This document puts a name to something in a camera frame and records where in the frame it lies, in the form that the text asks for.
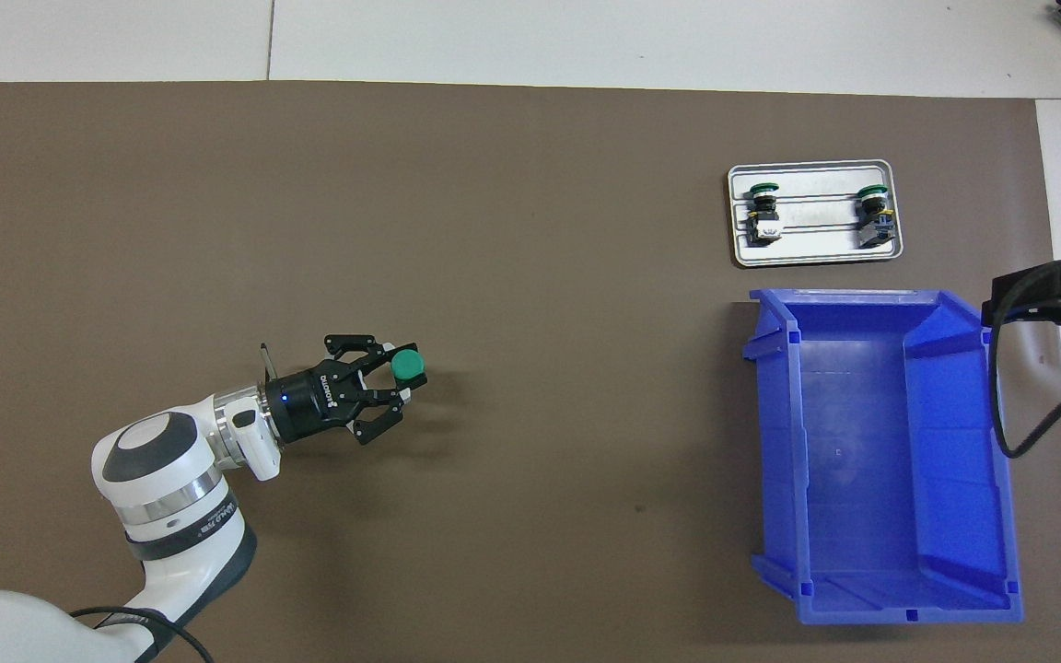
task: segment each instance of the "white robotic arm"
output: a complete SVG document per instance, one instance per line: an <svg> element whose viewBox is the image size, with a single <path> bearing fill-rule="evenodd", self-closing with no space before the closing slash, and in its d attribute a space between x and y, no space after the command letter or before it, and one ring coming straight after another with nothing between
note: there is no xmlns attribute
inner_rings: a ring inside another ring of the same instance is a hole
<svg viewBox="0 0 1061 663"><path fill-rule="evenodd" d="M401 420L412 390L427 383L416 345L396 348L366 335L331 335L325 345L327 359L311 369L277 378L265 353L264 382L103 437L92 453L93 481L142 562L144 588L127 612L102 610L95 630L33 596L0 591L0 660L146 662L239 582L256 536L223 471L246 465L262 482L276 477L282 446L336 425L369 442ZM346 352L362 356L345 362ZM395 387L367 389L363 377L387 364ZM360 419L367 408L382 413ZM25 626L4 645L3 623Z"/></svg>

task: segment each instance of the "silver tray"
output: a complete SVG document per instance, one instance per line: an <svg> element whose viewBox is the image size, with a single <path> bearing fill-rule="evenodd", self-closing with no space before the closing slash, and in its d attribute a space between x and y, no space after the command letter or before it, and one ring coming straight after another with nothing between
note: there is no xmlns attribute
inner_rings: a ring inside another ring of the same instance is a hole
<svg viewBox="0 0 1061 663"><path fill-rule="evenodd" d="M762 181L780 185L776 211L784 223L782 238L760 247L748 240L750 188ZM858 248L858 199L864 186L887 186L895 239L879 247ZM903 252L903 229L891 167L882 159L796 164L737 164L728 172L731 243L742 267L782 264L888 261Z"/></svg>

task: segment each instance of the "blue plastic container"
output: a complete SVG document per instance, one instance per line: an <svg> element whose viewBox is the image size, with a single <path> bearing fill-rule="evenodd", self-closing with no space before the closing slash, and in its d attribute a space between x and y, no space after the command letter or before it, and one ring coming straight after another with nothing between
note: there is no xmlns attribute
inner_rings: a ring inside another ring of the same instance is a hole
<svg viewBox="0 0 1061 663"><path fill-rule="evenodd" d="M988 331L937 290L755 290L764 554L805 625L1020 622Z"/></svg>

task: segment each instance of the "brown table surface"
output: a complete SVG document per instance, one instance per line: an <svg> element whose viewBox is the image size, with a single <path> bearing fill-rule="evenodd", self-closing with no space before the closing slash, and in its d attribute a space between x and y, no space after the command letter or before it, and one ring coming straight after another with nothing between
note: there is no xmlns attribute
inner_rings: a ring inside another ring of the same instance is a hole
<svg viewBox="0 0 1061 663"><path fill-rule="evenodd" d="M734 267L732 164L883 158L906 251ZM416 341L430 384L360 449L228 474L260 549L192 622L225 660L1061 660L1061 425L1013 463L1023 625L800 625L764 587L759 286L954 290L1049 260L1031 101L441 85L0 84L0 588L142 576L92 444ZM1061 395L1007 343L1021 429ZM855 409L863 409L856 402ZM193 660L175 645L161 660Z"/></svg>

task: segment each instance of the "cable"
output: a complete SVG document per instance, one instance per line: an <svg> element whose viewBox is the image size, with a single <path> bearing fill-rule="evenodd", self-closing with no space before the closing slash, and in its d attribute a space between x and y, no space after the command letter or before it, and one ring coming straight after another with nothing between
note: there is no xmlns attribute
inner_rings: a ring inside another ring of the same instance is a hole
<svg viewBox="0 0 1061 663"><path fill-rule="evenodd" d="M158 623L159 625L166 626L166 628L173 630L177 633L178 638L181 638L187 645L193 646L195 651L198 651L198 657L206 661L206 663L215 663L215 659L211 658L211 653L207 651L207 647L203 646L198 639L195 639L191 633L189 633L182 626L176 625L176 623L171 622L168 617L164 617L161 612L157 610L152 610L149 608L126 608L123 605L97 605L93 608L81 608L80 610L73 610L68 612L71 617L84 617L85 614L134 614L135 617L146 617L151 622Z"/></svg>
<svg viewBox="0 0 1061 663"><path fill-rule="evenodd" d="M1007 324L1006 316L1009 315L1010 310L1013 310L1014 303L1017 302L1019 297L1023 296L1024 291L1030 289L1041 278L1058 272L1061 272L1061 260L1051 261L1031 269L1026 276L1019 278L1017 282L1014 282L1006 291L1005 297L1002 298L1002 302L997 306L997 311L994 311L993 314L993 328L991 328L989 335L989 406L993 411L993 432L997 437L997 446L1002 449L1002 453L1006 454L1006 457L1020 457L1028 452L1028 450L1034 448L1040 437L1049 431L1051 425L1061 418L1060 402L1036 425L1030 434L1026 436L1026 440L1023 440L1023 443L1017 446L1017 449L1010 449L1009 443L1006 441L1006 428L1002 423L1002 403L999 402L1002 391L999 391L997 381L997 346L1002 336L1002 328Z"/></svg>

